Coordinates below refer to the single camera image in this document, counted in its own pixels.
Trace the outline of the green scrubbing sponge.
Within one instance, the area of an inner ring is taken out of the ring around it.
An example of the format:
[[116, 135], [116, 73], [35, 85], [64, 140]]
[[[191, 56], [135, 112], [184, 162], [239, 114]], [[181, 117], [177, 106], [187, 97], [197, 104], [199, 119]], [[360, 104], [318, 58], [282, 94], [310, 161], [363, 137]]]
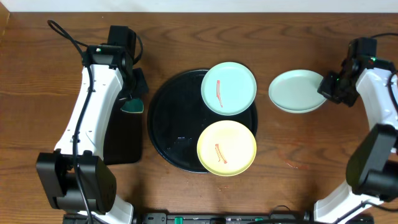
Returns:
[[121, 111], [131, 114], [141, 114], [144, 112], [144, 103], [140, 98], [128, 100], [121, 107]]

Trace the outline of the light blue plate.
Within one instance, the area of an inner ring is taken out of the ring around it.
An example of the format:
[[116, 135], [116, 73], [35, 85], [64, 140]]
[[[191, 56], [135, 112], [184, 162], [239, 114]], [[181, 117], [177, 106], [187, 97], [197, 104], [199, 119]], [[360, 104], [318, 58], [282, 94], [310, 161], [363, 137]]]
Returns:
[[323, 77], [311, 70], [291, 70], [273, 79], [269, 98], [282, 111], [308, 113], [319, 108], [326, 98], [317, 92]]

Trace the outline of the yellow plate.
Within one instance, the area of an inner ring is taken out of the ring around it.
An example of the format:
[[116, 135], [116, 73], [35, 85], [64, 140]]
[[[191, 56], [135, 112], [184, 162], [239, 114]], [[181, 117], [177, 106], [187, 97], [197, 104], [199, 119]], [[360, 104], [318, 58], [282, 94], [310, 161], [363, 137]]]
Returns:
[[253, 133], [237, 121], [217, 121], [200, 134], [197, 156], [212, 174], [230, 177], [244, 172], [253, 163], [257, 144]]

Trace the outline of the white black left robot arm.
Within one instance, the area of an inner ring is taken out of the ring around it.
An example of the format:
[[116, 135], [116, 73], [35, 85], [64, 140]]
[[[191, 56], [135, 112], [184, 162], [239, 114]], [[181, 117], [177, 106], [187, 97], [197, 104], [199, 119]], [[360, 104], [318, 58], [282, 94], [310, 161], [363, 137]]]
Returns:
[[134, 207], [116, 194], [116, 178], [104, 163], [104, 140], [115, 102], [123, 112], [144, 111], [135, 96], [134, 49], [91, 45], [83, 54], [82, 83], [68, 126], [52, 153], [41, 152], [36, 169], [49, 204], [88, 223], [132, 223]]

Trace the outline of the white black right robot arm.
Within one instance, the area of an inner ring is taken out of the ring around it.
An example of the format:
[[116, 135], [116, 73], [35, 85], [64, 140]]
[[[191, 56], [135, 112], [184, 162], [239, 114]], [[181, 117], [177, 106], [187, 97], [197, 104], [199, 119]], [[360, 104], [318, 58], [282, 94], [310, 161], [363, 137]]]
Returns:
[[383, 210], [397, 198], [397, 70], [392, 62], [364, 56], [345, 59], [340, 73], [325, 77], [318, 92], [353, 106], [361, 98], [369, 133], [346, 166], [345, 181], [314, 205], [314, 223], [348, 223], [370, 207]]

